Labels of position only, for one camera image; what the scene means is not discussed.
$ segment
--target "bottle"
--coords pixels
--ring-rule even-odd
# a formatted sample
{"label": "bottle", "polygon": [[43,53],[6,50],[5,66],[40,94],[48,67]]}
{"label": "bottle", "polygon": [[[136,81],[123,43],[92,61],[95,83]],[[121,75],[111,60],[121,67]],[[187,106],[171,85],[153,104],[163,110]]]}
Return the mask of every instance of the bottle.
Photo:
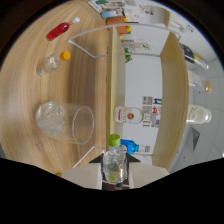
{"label": "bottle", "polygon": [[193,64],[197,64],[199,66],[201,66],[203,69],[208,70],[208,63],[205,59],[202,58],[202,56],[196,52],[195,50],[192,50],[191,48],[189,48],[188,46],[181,44],[181,49],[183,51],[185,60],[193,63]]}
{"label": "bottle", "polygon": [[61,61],[67,61],[69,58],[69,51],[63,52],[60,56],[58,54],[51,54],[44,60],[40,61],[39,65],[37,66],[36,72],[40,76],[51,73],[60,66]]}
{"label": "bottle", "polygon": [[196,90],[202,90],[206,93],[212,92],[212,86],[209,81],[207,81],[204,77],[201,77],[194,72],[187,70],[188,72],[188,80],[189,80],[189,87],[192,87]]}
{"label": "bottle", "polygon": [[56,26],[53,30],[51,30],[46,38],[47,40],[49,41],[52,41],[54,40],[56,37],[58,37],[59,35],[61,35],[62,33],[65,33],[72,24],[74,23],[78,23],[80,21],[80,19],[78,17],[76,17],[75,19],[73,19],[72,21],[70,22],[65,22],[65,23],[61,23],[59,24],[58,26]]}
{"label": "bottle", "polygon": [[121,139],[121,145],[124,148],[124,152],[133,154],[134,152],[149,153],[150,146],[138,145],[132,140]]}
{"label": "bottle", "polygon": [[103,157],[103,171],[110,183],[122,183],[127,178],[127,158],[123,152],[120,136],[108,136],[109,151]]}
{"label": "bottle", "polygon": [[144,113],[136,107],[116,106],[114,108],[114,121],[119,123],[138,124],[144,119]]}
{"label": "bottle", "polygon": [[187,123],[189,124],[203,124],[209,123],[212,119],[212,113],[210,110],[199,106],[189,104],[187,113]]}

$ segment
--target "glass cup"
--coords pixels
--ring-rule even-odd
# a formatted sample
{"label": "glass cup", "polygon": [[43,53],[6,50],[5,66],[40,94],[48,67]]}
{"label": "glass cup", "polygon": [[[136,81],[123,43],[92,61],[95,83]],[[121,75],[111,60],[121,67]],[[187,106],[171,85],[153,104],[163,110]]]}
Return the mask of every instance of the glass cup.
{"label": "glass cup", "polygon": [[52,101],[38,108],[36,123],[49,137],[84,145],[93,133],[94,117],[88,106]]}

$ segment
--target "lid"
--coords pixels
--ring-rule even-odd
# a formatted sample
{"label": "lid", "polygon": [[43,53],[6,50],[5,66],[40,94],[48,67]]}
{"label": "lid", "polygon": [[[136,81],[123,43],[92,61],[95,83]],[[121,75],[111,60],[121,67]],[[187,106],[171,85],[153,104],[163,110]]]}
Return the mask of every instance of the lid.
{"label": "lid", "polygon": [[212,92],[212,85],[211,85],[211,83],[209,81],[205,81],[204,84],[205,84],[205,91],[207,93],[211,93]]}
{"label": "lid", "polygon": [[73,23],[78,23],[80,21],[80,19],[78,17],[76,17],[75,19],[72,20]]}
{"label": "lid", "polygon": [[121,144],[121,137],[120,135],[112,134],[108,136],[107,141],[109,146],[118,147]]}
{"label": "lid", "polygon": [[212,119],[212,112],[210,110],[208,110],[208,109],[206,109],[206,110],[208,112],[208,120],[206,120],[206,122],[209,123],[211,121],[211,119]]}
{"label": "lid", "polygon": [[60,57],[61,61],[67,61],[71,55],[70,55],[69,51],[65,51],[65,52],[61,53],[60,56],[61,56]]}

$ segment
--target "bottle label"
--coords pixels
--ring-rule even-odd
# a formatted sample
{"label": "bottle label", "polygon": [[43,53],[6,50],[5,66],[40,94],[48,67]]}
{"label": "bottle label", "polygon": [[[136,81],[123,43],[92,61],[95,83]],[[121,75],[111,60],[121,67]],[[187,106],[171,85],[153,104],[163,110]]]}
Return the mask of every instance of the bottle label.
{"label": "bottle label", "polygon": [[124,123],[131,123],[131,120],[134,118],[134,114],[131,113],[130,108],[119,109],[118,120]]}
{"label": "bottle label", "polygon": [[121,151],[123,151],[123,153],[127,153],[128,149],[125,145],[120,145],[120,149]]}

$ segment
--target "white lid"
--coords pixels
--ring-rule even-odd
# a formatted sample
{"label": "white lid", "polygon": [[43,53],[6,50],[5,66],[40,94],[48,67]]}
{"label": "white lid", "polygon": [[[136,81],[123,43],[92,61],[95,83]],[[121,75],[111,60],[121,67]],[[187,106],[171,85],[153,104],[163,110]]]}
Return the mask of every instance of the white lid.
{"label": "white lid", "polygon": [[78,17],[76,17],[75,19],[72,20],[73,23],[78,23],[80,21],[80,19]]}

